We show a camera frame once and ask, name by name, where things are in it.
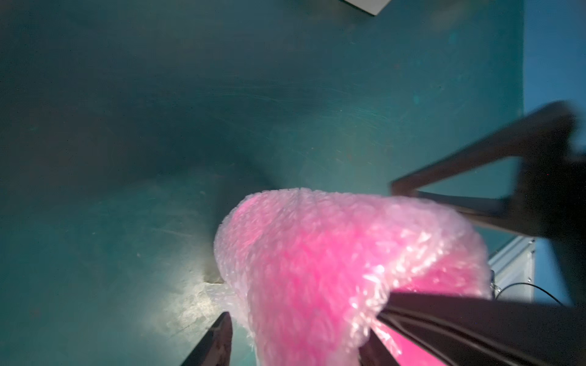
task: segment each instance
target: teal table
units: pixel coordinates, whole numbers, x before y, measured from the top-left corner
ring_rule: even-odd
[[[219,314],[213,235],[246,194],[387,194],[522,113],[521,3],[0,8],[0,364],[178,365]],[[429,190],[498,197],[514,166]]]

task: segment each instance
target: blue wall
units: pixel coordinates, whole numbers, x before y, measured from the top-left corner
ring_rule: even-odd
[[[524,103],[529,112],[554,100],[571,100],[586,110],[586,8],[579,0],[525,2]],[[586,147],[584,125],[574,136],[575,149]],[[536,245],[535,284],[570,303],[547,240]],[[552,301],[540,291],[539,302]]]
[[[219,313],[203,279],[245,194],[387,194],[523,112],[522,2],[393,0],[377,17],[337,0],[14,3],[2,366],[179,365]],[[503,174],[430,190],[500,197]],[[246,345],[236,333],[234,364]]]

